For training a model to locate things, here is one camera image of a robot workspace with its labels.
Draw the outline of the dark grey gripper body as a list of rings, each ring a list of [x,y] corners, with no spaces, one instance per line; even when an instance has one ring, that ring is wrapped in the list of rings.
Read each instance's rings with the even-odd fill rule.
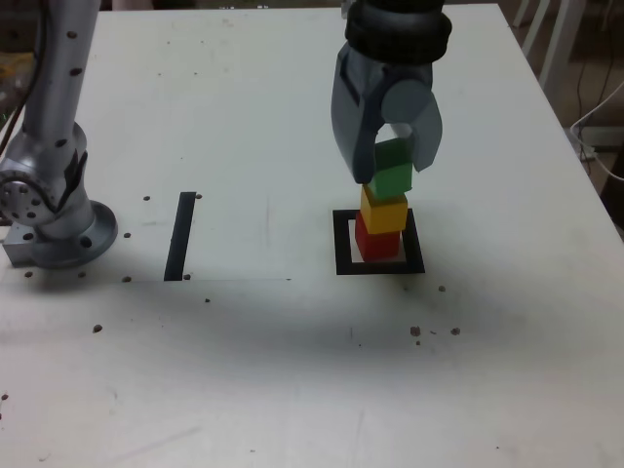
[[[360,55],[359,91],[389,90],[403,81],[416,81],[427,90],[433,88],[433,65],[405,65],[379,61]]]

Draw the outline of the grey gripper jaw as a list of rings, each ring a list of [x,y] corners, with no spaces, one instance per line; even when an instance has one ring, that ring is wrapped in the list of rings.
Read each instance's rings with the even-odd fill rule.
[[[375,138],[384,125],[381,101],[387,88],[383,63],[349,44],[342,46],[332,84],[331,127],[339,152],[359,184],[369,183],[374,174]]]
[[[395,83],[381,102],[381,116],[407,146],[417,172],[429,168],[437,155],[443,122],[431,89],[417,80]]]

